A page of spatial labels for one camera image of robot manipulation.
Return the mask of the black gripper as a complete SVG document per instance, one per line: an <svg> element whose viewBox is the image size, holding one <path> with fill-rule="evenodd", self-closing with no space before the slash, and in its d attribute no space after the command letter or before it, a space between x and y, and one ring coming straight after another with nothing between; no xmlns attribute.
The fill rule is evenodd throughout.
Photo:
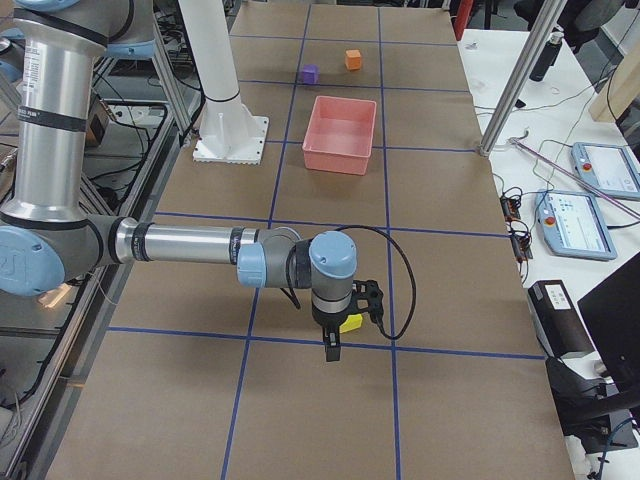
<svg viewBox="0 0 640 480"><path fill-rule="evenodd" d="M384 294L375 280L355 280L351 293L339 301L324 300L312 293L312 315L323 331L327 362L340 360L339 327L347 321L349 316L368 314L374 325L383 326L383 298Z"/></svg>

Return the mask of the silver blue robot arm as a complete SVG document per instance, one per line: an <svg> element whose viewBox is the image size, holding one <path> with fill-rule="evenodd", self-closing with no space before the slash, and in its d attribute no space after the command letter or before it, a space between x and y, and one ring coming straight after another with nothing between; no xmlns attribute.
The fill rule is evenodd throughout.
<svg viewBox="0 0 640 480"><path fill-rule="evenodd" d="M25 38L19 147L12 197L1 208L1 288L37 296L97 267L135 261L229 264L250 288L311 293L328 361L340 328L368 314L381 325L383 294L355 279L346 228L301 238L288 228L185 227L90 215L79 204L93 68L102 56L155 52L149 1L18 1Z"/></svg>

